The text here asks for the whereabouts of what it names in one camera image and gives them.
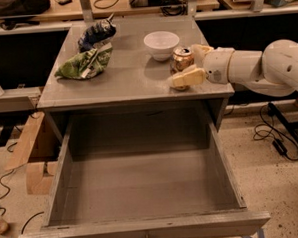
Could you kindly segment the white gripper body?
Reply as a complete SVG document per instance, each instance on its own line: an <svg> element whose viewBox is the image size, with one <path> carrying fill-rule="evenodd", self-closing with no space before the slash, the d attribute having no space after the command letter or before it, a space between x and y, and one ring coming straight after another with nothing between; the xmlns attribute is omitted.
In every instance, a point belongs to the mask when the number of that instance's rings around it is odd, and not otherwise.
<svg viewBox="0 0 298 238"><path fill-rule="evenodd" d="M228 65L233 48L218 47L209 52L203 61L203 68L207 73L207 79L211 83L227 84L228 80Z"/></svg>

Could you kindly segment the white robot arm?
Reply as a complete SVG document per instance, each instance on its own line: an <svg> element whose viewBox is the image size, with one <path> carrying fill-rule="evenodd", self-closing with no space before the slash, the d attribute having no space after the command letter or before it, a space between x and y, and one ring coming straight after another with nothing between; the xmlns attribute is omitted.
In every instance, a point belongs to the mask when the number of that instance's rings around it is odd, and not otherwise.
<svg viewBox="0 0 298 238"><path fill-rule="evenodd" d="M174 89L211 83L237 83L253 92L283 97L298 91L298 43L276 40L264 51L212 48L196 44L192 47L195 64L176 72L168 79Z"/></svg>

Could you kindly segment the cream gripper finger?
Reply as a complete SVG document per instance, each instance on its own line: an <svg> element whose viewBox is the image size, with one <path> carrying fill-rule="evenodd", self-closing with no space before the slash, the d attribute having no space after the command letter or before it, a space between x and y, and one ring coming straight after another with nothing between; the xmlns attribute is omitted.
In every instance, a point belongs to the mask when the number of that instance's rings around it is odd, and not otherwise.
<svg viewBox="0 0 298 238"><path fill-rule="evenodd" d="M201 66L205 56L213 51L213 47L198 43L192 45L190 48L194 55L194 63L198 66Z"/></svg>
<svg viewBox="0 0 298 238"><path fill-rule="evenodd" d="M206 71L196 64L186 67L183 71L177 72L168 79L172 88L193 86L201 84L206 79Z"/></svg>

